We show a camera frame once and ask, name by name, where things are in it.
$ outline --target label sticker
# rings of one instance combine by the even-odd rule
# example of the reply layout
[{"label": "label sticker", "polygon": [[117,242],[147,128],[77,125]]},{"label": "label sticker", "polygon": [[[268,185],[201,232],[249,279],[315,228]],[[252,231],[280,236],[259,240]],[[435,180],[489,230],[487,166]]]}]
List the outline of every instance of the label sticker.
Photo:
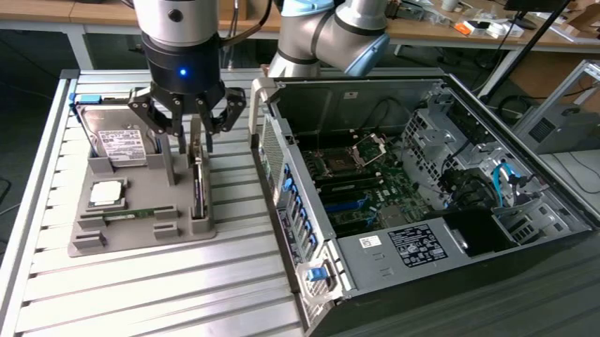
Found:
[{"label": "label sticker", "polygon": [[126,214],[124,216],[105,216],[104,217],[105,221],[116,221],[116,220],[126,220],[126,219],[134,219],[134,215]]},{"label": "label sticker", "polygon": [[363,248],[374,247],[382,244],[382,241],[378,239],[376,235],[372,235],[371,237],[360,237],[358,241]]},{"label": "label sticker", "polygon": [[347,91],[343,93],[344,100],[352,100],[354,98],[358,98],[358,91]]},{"label": "label sticker", "polygon": [[105,155],[112,161],[144,160],[140,130],[98,131]]},{"label": "label sticker", "polygon": [[387,233],[403,264],[411,268],[447,257],[426,224]]}]

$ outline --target slotted aluminum surface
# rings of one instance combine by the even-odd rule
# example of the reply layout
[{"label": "slotted aluminum surface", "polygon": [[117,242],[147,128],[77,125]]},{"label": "slotted aluminum surface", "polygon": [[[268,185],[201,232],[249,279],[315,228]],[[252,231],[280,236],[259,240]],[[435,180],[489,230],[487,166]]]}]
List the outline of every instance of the slotted aluminum surface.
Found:
[{"label": "slotted aluminum surface", "polygon": [[[236,70],[224,72],[223,80],[225,86],[244,88],[249,97],[257,76],[259,70]],[[90,71],[81,73],[74,90],[124,95],[148,82],[147,71]],[[233,130],[213,142],[216,237],[80,258],[68,257],[66,244],[89,143],[72,115],[57,134],[60,155],[48,163],[52,188],[38,201],[45,202],[42,219],[29,234],[36,242],[29,274],[13,293],[1,335],[300,336],[247,144],[247,110]]]}]

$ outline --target robotic arm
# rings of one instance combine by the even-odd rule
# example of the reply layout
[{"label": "robotic arm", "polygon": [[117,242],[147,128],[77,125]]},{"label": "robotic arm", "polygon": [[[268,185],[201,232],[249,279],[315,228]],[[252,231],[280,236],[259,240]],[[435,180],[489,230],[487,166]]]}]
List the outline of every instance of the robotic arm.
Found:
[{"label": "robotic arm", "polygon": [[[128,106],[155,133],[183,137],[183,114],[199,114],[207,137],[229,131],[245,107],[241,88],[225,88],[220,79],[217,50],[245,39],[259,23],[235,37],[217,35],[217,0],[122,0],[134,9],[152,83],[130,92]],[[220,114],[212,108],[225,98]],[[153,107],[171,112],[167,118]]]},{"label": "robotic arm", "polygon": [[[121,0],[134,9],[152,83],[133,90],[128,106],[155,133],[183,137],[183,114],[199,114],[209,136],[229,131],[245,107],[241,88],[225,88],[220,80],[217,50],[244,40],[264,24],[239,35],[217,35],[217,0]],[[323,60],[351,76],[363,76],[388,43],[384,33],[386,0],[285,0],[277,55],[269,76],[315,76]],[[220,114],[212,108],[225,98]],[[153,100],[171,111],[167,118]]]}]

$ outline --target desk leg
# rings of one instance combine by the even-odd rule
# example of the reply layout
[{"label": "desk leg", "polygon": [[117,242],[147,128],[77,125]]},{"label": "desk leg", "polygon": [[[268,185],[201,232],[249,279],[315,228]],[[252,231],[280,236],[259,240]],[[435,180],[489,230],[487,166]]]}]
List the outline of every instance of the desk leg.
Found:
[{"label": "desk leg", "polygon": [[487,95],[489,91],[491,90],[491,87],[494,86],[494,84],[498,81],[499,77],[502,76],[503,72],[506,72],[507,67],[513,63],[513,61],[517,58],[521,51],[522,51],[522,47],[507,52],[506,56],[503,57],[503,60],[499,62],[498,68],[495,68],[495,71],[493,72],[491,76],[489,77],[487,83],[485,83],[481,91],[478,92],[477,97]]},{"label": "desk leg", "polygon": [[65,25],[62,26],[61,31],[66,34],[70,48],[73,49],[74,58],[77,59],[78,68],[81,70],[93,70],[93,61],[89,54],[82,25]]}]

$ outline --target hard drive label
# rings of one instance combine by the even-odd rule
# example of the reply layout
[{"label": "hard drive label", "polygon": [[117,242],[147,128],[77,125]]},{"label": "hard drive label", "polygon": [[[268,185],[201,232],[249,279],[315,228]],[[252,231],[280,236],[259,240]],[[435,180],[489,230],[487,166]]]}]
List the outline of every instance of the hard drive label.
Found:
[{"label": "hard drive label", "polygon": [[438,238],[426,224],[395,230],[387,234],[402,257],[402,262],[408,268],[447,257]]},{"label": "hard drive label", "polygon": [[145,159],[140,130],[98,131],[98,136],[110,161]]}]

